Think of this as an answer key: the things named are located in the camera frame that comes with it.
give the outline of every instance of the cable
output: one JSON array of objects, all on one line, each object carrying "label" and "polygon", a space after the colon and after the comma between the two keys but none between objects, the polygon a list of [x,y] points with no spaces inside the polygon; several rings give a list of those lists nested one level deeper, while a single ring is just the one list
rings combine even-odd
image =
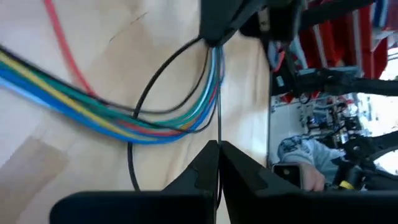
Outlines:
[{"label": "cable", "polygon": [[284,61],[284,59],[285,59],[285,52],[282,50],[282,49],[280,49],[280,50],[277,50],[278,51],[278,53],[279,53],[279,61],[278,61],[278,64],[277,64],[277,66],[274,68],[274,70],[272,71],[272,72],[278,72],[279,71],[279,69],[280,69],[280,67],[282,66],[282,62]]},{"label": "cable", "polygon": [[[16,58],[16,56],[13,56],[13,55],[10,55],[9,54],[9,52],[4,52],[7,56],[9,56],[10,58],[12,58],[12,59],[15,59],[17,62],[21,62],[21,60],[20,59],[18,59],[18,58]],[[48,84],[52,84],[51,83],[51,81],[53,81],[53,80],[46,80],[46,82],[48,82]],[[64,85],[62,85],[62,84],[58,84],[58,88],[65,88],[65,86]],[[70,98],[72,98],[72,99],[76,99],[77,98],[77,96],[76,96],[76,94],[78,94],[78,93],[72,93],[71,95],[68,95]],[[117,111],[112,111],[112,110],[109,110],[109,109],[107,109],[107,107],[105,107],[105,106],[103,106],[101,103],[98,103],[97,101],[95,101],[95,100],[92,100],[91,98],[87,98],[87,100],[83,100],[83,101],[80,101],[80,103],[88,103],[88,108],[92,111],[92,112],[94,112],[94,113],[97,113],[97,114],[108,114],[108,115],[110,115],[110,118],[119,118],[119,119],[122,119],[122,120],[124,120],[124,121],[128,121],[128,122],[132,122],[132,123],[134,123],[134,124],[136,124],[136,125],[142,125],[142,123],[138,123],[137,122],[137,120],[136,119],[132,119],[132,117],[130,117],[128,114],[121,114],[120,112],[117,112]],[[194,106],[194,108],[192,108],[190,111],[189,111],[189,114],[186,114],[186,115],[184,115],[184,116],[181,116],[181,117],[179,117],[179,118],[176,118],[176,119],[174,119],[174,120],[172,120],[172,125],[181,125],[181,124],[179,124],[179,123],[181,123],[181,122],[183,122],[183,123],[186,123],[186,122],[189,122],[189,121],[191,121],[195,116],[197,116],[197,114],[201,111],[201,110],[203,110],[203,107],[205,106],[204,104],[203,104],[204,102],[203,102],[203,100],[198,100],[197,101],[197,103],[195,104],[195,106]],[[144,125],[146,125],[147,127],[152,127],[152,128],[169,128],[168,126],[169,126],[169,121],[161,121],[161,126],[160,125],[158,125],[158,126],[156,126],[156,125],[153,125],[153,126],[151,126],[150,124],[152,124],[152,122],[150,122],[150,121],[144,121],[144,120],[141,120],[142,122],[144,122],[145,124]]]},{"label": "cable", "polygon": [[[111,124],[106,119],[103,119],[103,118],[91,113],[86,108],[84,108],[82,105],[79,105],[78,103],[74,102],[73,100],[71,100],[67,96],[65,96],[62,93],[58,92],[57,90],[53,89],[51,86],[48,86],[45,82],[43,82],[39,78],[35,77],[34,74],[32,72],[30,72],[28,69],[26,69],[24,67],[21,67],[20,65],[18,65],[17,63],[12,61],[11,59],[7,58],[2,53],[0,53],[0,60],[5,62],[6,64],[10,65],[12,68],[17,70],[23,77],[25,77],[26,79],[30,80],[32,83],[36,84],[37,86],[41,87],[41,89],[47,91],[47,93],[49,93],[50,96],[53,96],[56,99],[62,101],[67,106],[71,107],[75,111],[78,111],[80,114],[82,114],[86,118],[89,118],[90,120],[94,121],[96,124],[100,125],[101,127],[105,128],[105,129],[107,129],[107,130],[109,130],[111,132],[114,132],[116,135],[115,134],[109,134],[110,133],[109,131],[104,131],[104,130],[100,131],[102,133],[107,133],[107,134],[109,134],[109,135],[111,135],[113,137],[116,137],[116,138],[118,138],[120,140],[124,140],[124,141],[130,141],[131,139],[134,139],[133,141],[136,142],[136,143],[139,143],[139,144],[162,144],[162,143],[166,143],[166,142],[175,141],[177,139],[180,139],[182,136],[184,136],[184,134],[182,134],[182,135],[175,136],[175,137],[172,137],[172,138],[168,138],[168,139],[165,139],[165,140],[156,140],[156,139],[153,139],[153,138],[145,138],[143,140],[138,140],[136,134],[132,134],[132,133],[128,132],[128,130],[123,129],[123,128],[119,127],[119,126],[116,126],[114,124]],[[192,128],[193,129],[196,128],[198,125],[200,125],[200,123],[204,119],[205,119],[205,117],[203,117],[203,115],[201,115],[201,118],[198,119],[195,122],[195,125]]]},{"label": "cable", "polygon": [[307,103],[309,103],[311,100],[311,95],[308,95],[307,100],[305,102],[301,101],[301,96],[298,98],[298,101],[302,104],[302,105],[306,105]]},{"label": "cable", "polygon": [[330,137],[330,136],[334,136],[335,134],[337,134],[340,130],[342,130],[343,128],[345,128],[345,125],[341,125],[336,131],[333,131],[332,133],[330,133],[330,134],[327,134],[325,137],[323,137],[323,138],[328,138],[328,137]]},{"label": "cable", "polygon": [[[222,49],[220,50],[218,56],[220,58],[223,58],[223,51]],[[225,61],[221,59],[221,67],[220,65],[217,68],[217,111],[218,111],[218,147],[221,150],[223,142],[222,142],[222,138],[221,138],[221,131],[222,131],[222,126],[221,126],[221,81],[222,81],[222,77],[224,77],[224,73],[225,73]],[[218,168],[218,175],[217,178],[219,179],[219,186],[218,186],[218,193],[217,193],[217,209],[218,207],[220,207],[220,203],[221,203],[221,198],[223,195],[223,184],[220,178],[220,168]]]},{"label": "cable", "polygon": [[[172,56],[170,58],[168,58],[163,63],[162,66],[160,66],[158,71],[155,72],[154,76],[152,76],[152,78],[149,80],[149,83],[144,88],[144,91],[142,92],[142,95],[140,96],[140,98],[139,98],[139,100],[137,102],[136,110],[135,110],[135,112],[133,114],[133,118],[138,118],[138,114],[139,114],[139,112],[140,112],[140,110],[142,108],[142,105],[144,104],[145,99],[148,96],[148,93],[149,93],[150,89],[154,86],[156,80],[160,77],[160,75],[167,68],[167,66],[169,66],[170,63],[172,63],[173,60],[175,58],[177,58],[182,52],[187,50],[193,44],[199,42],[199,40],[201,40],[201,37],[197,37],[196,39],[193,39],[193,40],[189,41],[184,46],[182,46],[180,49],[178,49],[174,54],[172,54]],[[134,158],[133,158],[134,152],[132,150],[133,150],[133,144],[132,144],[132,142],[128,142],[127,143],[127,156],[128,156],[127,164],[129,166],[130,179],[131,179],[132,185],[134,187],[134,190],[135,191],[140,191],[139,184],[138,184],[137,177],[136,177],[136,173],[134,172]]]},{"label": "cable", "polygon": [[[22,69],[23,71],[30,73],[30,75],[32,74],[32,73],[31,73],[30,71],[28,71],[26,68],[24,68],[24,67],[18,65],[16,62],[13,62],[13,61],[10,60],[9,58],[7,58],[7,60],[4,61],[4,63],[7,64],[8,66],[11,65],[11,66],[10,66],[11,68],[13,68],[14,70],[17,70],[17,71],[19,71],[19,72],[21,72],[21,69]],[[145,123],[148,124],[148,125],[158,126],[158,127],[161,127],[161,128],[173,128],[173,127],[168,127],[168,126],[166,126],[166,125],[156,125],[156,124],[150,123],[149,121],[144,121],[144,120],[142,120],[142,119],[141,119],[141,121],[145,122]]]},{"label": "cable", "polygon": [[66,41],[65,34],[63,33],[59,18],[57,16],[57,12],[55,10],[55,6],[52,2],[52,0],[44,0],[44,5],[47,10],[47,13],[50,16],[50,20],[52,23],[52,26],[54,28],[55,35],[57,36],[58,44],[60,46],[62,55],[64,59],[67,61],[67,64],[73,74],[77,77],[79,82],[85,87],[87,90],[88,94],[90,95],[96,95],[94,90],[90,87],[90,84],[85,80],[83,74],[79,70],[75,60],[73,59],[72,53],[70,52],[70,48],[68,46],[68,42]]},{"label": "cable", "polygon": [[[125,136],[121,136],[117,133],[112,133],[111,131],[104,129],[104,127],[98,125],[97,123],[93,122],[92,120],[88,119],[87,117],[82,116],[81,113],[71,109],[70,107],[68,107],[61,101],[59,101],[58,99],[54,98],[49,93],[43,91],[42,89],[40,89],[39,87],[37,87],[33,84],[21,79],[19,76],[15,75],[14,73],[12,73],[10,71],[0,70],[0,75],[5,80],[11,82],[14,85],[27,87],[24,89],[27,90],[32,95],[34,95],[34,96],[38,97],[39,99],[41,99],[42,101],[44,101],[46,104],[51,105],[57,111],[73,118],[76,121],[81,122],[82,124],[92,128],[100,133],[109,135],[114,138],[118,138],[123,141],[134,141],[134,143],[138,143],[138,144],[165,144],[165,143],[170,143],[170,142],[176,141],[176,140],[184,137],[184,135],[185,135],[185,134],[181,134],[179,136],[174,136],[174,137],[171,137],[168,139],[158,139],[155,141],[146,141],[146,140],[141,140],[141,139],[127,138]],[[214,104],[215,104],[215,101],[213,101],[212,104],[209,105],[209,107],[201,114],[198,121],[196,121],[195,124],[193,125],[193,128],[196,128],[198,125],[200,125],[201,122],[203,122],[205,120],[205,118],[208,116],[208,113],[210,111],[210,107],[213,106]]]},{"label": "cable", "polygon": [[[11,59],[17,61],[18,63],[20,63],[21,65],[27,67],[29,70],[33,71],[34,73],[37,73],[40,76],[43,76],[43,78],[47,79],[47,81],[53,81],[54,83],[57,83],[59,85],[63,85],[64,88],[66,88],[68,91],[72,91],[75,94],[79,94],[82,96],[86,96],[88,98],[91,98],[91,100],[95,101],[95,103],[100,103],[106,106],[112,106],[113,108],[117,108],[117,109],[121,109],[124,111],[129,111],[129,112],[134,112],[135,108],[131,108],[128,106],[124,106],[124,105],[120,105],[118,103],[115,102],[111,102],[108,101],[100,96],[93,96],[93,95],[89,95],[81,90],[79,90],[78,88],[74,87],[73,85],[69,84],[69,83],[65,83],[64,81],[60,80],[59,78],[56,78],[53,75],[49,75],[47,72],[44,72],[42,70],[39,70],[37,68],[37,66],[26,62],[25,60],[21,60],[19,57],[15,56],[14,54],[12,54],[10,51],[8,51],[6,48],[4,48],[3,46],[0,45],[0,51],[2,51],[4,54],[6,54],[8,57],[10,57]],[[185,99],[179,103],[178,105],[174,106],[173,108],[167,109],[167,110],[140,110],[140,113],[145,113],[145,114],[167,114],[167,113],[171,113],[174,112],[178,109],[180,109],[191,97],[192,95],[196,92],[197,88],[199,87],[200,82],[203,79],[203,76],[205,74],[206,71],[206,67],[207,67],[207,61],[208,61],[208,54],[206,54],[206,59],[205,59],[205,64],[203,66],[203,70],[202,73],[197,81],[197,83],[195,84],[195,86],[192,88],[191,92],[185,97]]]}]

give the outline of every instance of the yellow object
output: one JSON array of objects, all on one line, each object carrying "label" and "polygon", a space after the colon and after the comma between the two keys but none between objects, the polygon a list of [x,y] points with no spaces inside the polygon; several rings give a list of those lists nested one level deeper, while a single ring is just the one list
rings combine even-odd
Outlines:
[{"label": "yellow object", "polygon": [[[54,96],[56,99],[64,102],[66,105],[69,107],[73,108],[75,111],[81,113],[82,115],[86,116],[87,118],[93,120],[100,126],[113,131],[115,133],[118,133],[120,135],[123,135],[125,137],[129,138],[134,138],[134,139],[140,139],[141,137],[136,136],[135,134],[128,133],[121,128],[111,124],[109,121],[100,118],[99,116],[95,115],[94,113],[88,111],[86,108],[84,108],[82,105],[78,104],[75,102],[73,99],[69,98],[67,95],[64,95],[63,93],[59,92],[58,90],[54,89],[52,86],[47,84],[45,81],[41,80],[38,78],[34,73],[32,73],[28,68],[25,68],[24,66],[20,65],[18,62],[15,60],[9,58],[7,55],[4,53],[0,52],[0,60],[3,61],[6,65],[10,66],[13,68],[15,71],[20,73],[23,77],[27,78],[30,80],[32,83],[35,83],[37,86],[39,86],[41,89],[45,90],[52,96]],[[144,138],[143,140],[154,140],[153,138]]]},{"label": "yellow object", "polygon": [[348,183],[345,180],[341,181],[340,187],[344,187],[345,189],[348,189],[348,190],[354,190],[354,186],[352,186],[350,183]]}]

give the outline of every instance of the gray sleeve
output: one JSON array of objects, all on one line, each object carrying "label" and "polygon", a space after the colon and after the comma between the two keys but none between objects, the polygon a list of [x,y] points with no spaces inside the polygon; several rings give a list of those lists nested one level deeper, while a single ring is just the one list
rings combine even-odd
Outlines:
[{"label": "gray sleeve", "polygon": [[283,140],[278,147],[280,162],[306,162],[315,165],[313,150],[303,145],[301,136],[294,136]]},{"label": "gray sleeve", "polygon": [[278,147],[280,162],[306,162],[311,164],[326,177],[327,182],[333,181],[338,168],[331,160],[343,155],[344,152],[330,149],[315,139],[303,136],[285,139]]}]

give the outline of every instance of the wooden table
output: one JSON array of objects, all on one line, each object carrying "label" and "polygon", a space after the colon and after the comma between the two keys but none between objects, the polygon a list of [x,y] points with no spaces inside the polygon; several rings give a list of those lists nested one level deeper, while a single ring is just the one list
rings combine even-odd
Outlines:
[{"label": "wooden table", "polygon": [[[96,92],[134,106],[165,59],[198,34],[197,0],[56,0],[78,66]],[[76,84],[41,0],[0,1],[0,44]],[[224,47],[223,139],[265,164],[268,65],[260,43],[236,34]],[[171,64],[144,107],[169,108],[199,76],[205,47],[197,44]],[[173,144],[137,146],[143,190],[161,190],[210,139],[217,123]],[[52,205],[82,190],[133,190],[126,143],[98,134],[0,86],[1,223],[47,223]],[[218,223],[229,223],[225,203]]]}]

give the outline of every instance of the black wire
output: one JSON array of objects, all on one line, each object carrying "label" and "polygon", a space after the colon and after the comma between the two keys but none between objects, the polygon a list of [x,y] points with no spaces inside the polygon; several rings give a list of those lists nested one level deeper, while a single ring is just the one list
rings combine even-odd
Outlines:
[{"label": "black wire", "polygon": [[[195,130],[195,133],[199,133],[201,131],[204,131],[211,124],[211,122],[213,121],[213,118],[214,118],[215,114],[216,114],[216,106],[214,105],[213,111],[211,112],[211,115],[210,115],[210,118],[209,118],[208,122],[202,128]],[[127,144],[127,164],[129,166],[130,179],[131,179],[132,186],[134,187],[135,191],[140,191],[140,188],[138,186],[136,173],[135,173],[135,170],[134,170],[134,162],[133,162],[132,150],[133,150],[133,145],[131,143],[128,143]]]},{"label": "black wire", "polygon": [[[217,71],[218,71],[218,76],[217,76],[217,112],[218,112],[218,147],[219,150],[221,150],[222,147],[222,139],[221,139],[221,68],[220,65],[218,64],[217,66]],[[221,183],[221,178],[220,178],[220,167],[218,167],[218,175],[217,178],[219,180],[219,186],[218,186],[218,193],[217,193],[217,209],[220,206],[221,203],[221,197],[223,194],[223,184]]]},{"label": "black wire", "polygon": [[[86,92],[78,89],[77,87],[62,81],[61,79],[59,79],[59,78],[57,78],[57,77],[55,77],[53,75],[50,75],[48,72],[45,72],[42,69],[39,69],[38,66],[34,65],[33,63],[30,63],[30,62],[28,62],[26,60],[21,59],[20,57],[16,56],[15,54],[11,53],[10,51],[8,51],[2,45],[0,45],[0,50],[2,52],[4,52],[8,57],[12,58],[13,60],[15,60],[18,63],[22,64],[23,66],[27,67],[29,70],[32,70],[35,73],[40,73],[41,75],[45,76],[48,79],[51,79],[51,80],[53,80],[55,82],[58,82],[58,83],[61,83],[62,85],[65,85],[68,88],[79,92],[79,94],[81,94],[81,95],[85,95],[87,97],[90,97],[93,100],[96,100],[97,102],[102,103],[102,104],[104,104],[106,106],[112,106],[114,108],[121,109],[121,110],[128,111],[128,112],[135,112],[136,111],[135,108],[131,108],[131,107],[128,107],[128,106],[124,106],[124,105],[112,102],[112,101],[108,101],[108,100],[106,100],[106,99],[104,99],[104,98],[102,98],[100,96],[91,96],[91,95],[87,94]],[[167,110],[157,110],[157,111],[156,110],[139,110],[139,112],[140,113],[145,113],[145,114],[168,114],[168,113],[171,113],[171,112],[174,112],[174,111],[177,111],[178,109],[180,109],[185,103],[187,103],[187,101],[197,91],[197,89],[198,89],[198,87],[200,85],[200,82],[202,81],[202,79],[204,77],[204,74],[205,74],[205,71],[206,71],[208,55],[209,55],[209,49],[207,50],[206,58],[205,58],[205,64],[203,66],[203,70],[202,70],[202,73],[201,73],[198,81],[196,82],[195,86],[190,90],[188,95],[178,105],[176,105],[176,106],[174,106],[174,107],[172,107],[170,109],[167,109]]]},{"label": "black wire", "polygon": [[398,55],[398,53],[390,54],[390,55],[387,55],[387,56],[391,57],[391,56],[395,56],[395,55]]},{"label": "black wire", "polygon": [[218,185],[218,193],[217,193],[217,209],[220,207],[221,199],[223,197],[223,183],[221,181],[220,177],[220,170],[218,172],[218,180],[219,180],[219,185]]},{"label": "black wire", "polygon": [[308,95],[308,98],[307,98],[307,100],[306,100],[305,102],[302,102],[302,101],[301,101],[301,97],[298,98],[298,101],[299,101],[301,104],[303,104],[303,105],[306,105],[307,103],[309,103],[310,100],[311,100],[311,95]]},{"label": "black wire", "polygon": [[323,137],[323,138],[328,138],[328,137],[330,137],[330,136],[334,136],[335,134],[337,134],[340,130],[342,130],[343,128],[345,128],[345,125],[341,125],[336,131],[333,131],[332,133],[330,133],[330,134],[327,134],[325,137]]},{"label": "black wire", "polygon": [[[152,76],[152,78],[149,80],[149,83],[147,84],[147,86],[145,87],[144,91],[142,92],[142,95],[140,96],[140,98],[139,98],[139,100],[137,102],[136,109],[135,109],[134,114],[133,114],[133,118],[137,118],[138,117],[138,114],[140,113],[142,105],[144,104],[144,101],[145,101],[145,99],[148,96],[149,90],[154,86],[156,80],[160,77],[160,75],[167,68],[167,66],[169,66],[170,63],[172,63],[173,60],[175,58],[177,58],[182,52],[187,50],[193,44],[199,42],[199,40],[201,40],[201,37],[197,37],[197,38],[189,41],[184,46],[182,46],[180,49],[178,49],[170,58],[168,58],[162,64],[162,66],[160,66],[158,71],[155,72],[154,76]],[[136,177],[136,173],[135,173],[135,170],[134,170],[134,158],[133,158],[133,151],[132,150],[133,150],[133,144],[131,142],[129,142],[127,144],[127,165],[129,166],[130,179],[131,179],[131,183],[132,183],[132,185],[134,187],[134,190],[135,191],[140,191],[139,184],[138,184],[137,177]]]},{"label": "black wire", "polygon": [[[61,81],[61,80],[59,80],[58,78],[53,77],[52,75],[49,75],[48,73],[44,72],[43,70],[40,70],[40,69],[38,69],[37,67],[33,66],[32,64],[29,64],[28,62],[26,62],[26,61],[20,59],[19,57],[16,57],[16,56],[13,55],[12,53],[10,53],[10,52],[8,52],[6,49],[4,49],[4,47],[2,47],[1,45],[0,45],[0,50],[3,51],[7,56],[9,56],[10,58],[12,58],[13,60],[18,61],[19,63],[23,64],[24,66],[26,66],[27,68],[29,68],[29,69],[32,70],[33,72],[39,72],[39,73],[43,74],[44,76],[46,76],[46,77],[48,77],[48,78],[50,78],[50,79],[52,79],[52,80],[54,80],[54,81],[56,81],[56,82],[59,82],[59,83],[61,83],[62,85],[65,85],[65,86],[67,86],[67,87],[69,87],[69,88],[71,88],[71,89],[74,89],[75,91],[78,91],[78,92],[81,93],[82,95],[86,95],[86,96],[88,96],[88,97],[90,97],[90,98],[92,98],[92,99],[94,99],[94,100],[98,100],[99,102],[101,102],[101,103],[103,103],[103,104],[112,105],[112,106],[116,105],[116,106],[117,106],[116,103],[108,102],[108,101],[106,101],[106,100],[104,100],[104,99],[101,99],[100,97],[88,95],[87,93],[85,93],[85,92],[83,92],[83,91],[77,89],[76,87],[71,86],[70,84]],[[194,86],[194,88],[192,89],[192,91],[185,97],[185,99],[184,99],[181,103],[179,103],[177,106],[174,106],[174,107],[171,108],[171,109],[168,109],[168,110],[163,111],[164,113],[170,113],[170,112],[172,112],[173,110],[177,110],[177,109],[181,108],[181,107],[192,97],[192,95],[193,95],[194,92],[197,90],[198,86],[200,85],[200,82],[201,82],[201,80],[203,79],[204,73],[205,73],[205,71],[206,71],[208,54],[209,54],[209,49],[208,49],[208,52],[207,52],[207,54],[206,54],[205,65],[203,66],[203,70],[202,70],[202,73],[201,73],[201,75],[200,75],[200,78],[199,78],[197,84],[196,84],[196,85]],[[150,114],[150,113],[152,113],[152,114],[153,114],[153,113],[160,114],[160,113],[163,113],[163,112],[161,112],[161,111],[146,111],[145,113],[147,113],[147,114]],[[185,129],[179,129],[179,128],[175,128],[175,127],[172,127],[172,126],[161,125],[161,124],[155,124],[155,123],[153,123],[153,122],[151,122],[151,121],[147,121],[147,120],[145,120],[145,119],[135,118],[134,116],[129,116],[129,117],[132,118],[132,119],[135,119],[135,120],[137,120],[137,121],[140,121],[140,122],[142,122],[142,123],[144,123],[144,124],[148,124],[148,125],[150,125],[150,126],[152,126],[152,127],[155,127],[155,128],[171,129],[171,130],[178,131],[178,132],[181,132],[181,133],[199,133],[199,132],[203,131],[202,129],[199,129],[199,130],[185,130]]]},{"label": "black wire", "polygon": [[398,57],[392,57],[392,58],[389,58],[388,61],[397,60],[397,59],[398,59]]}]

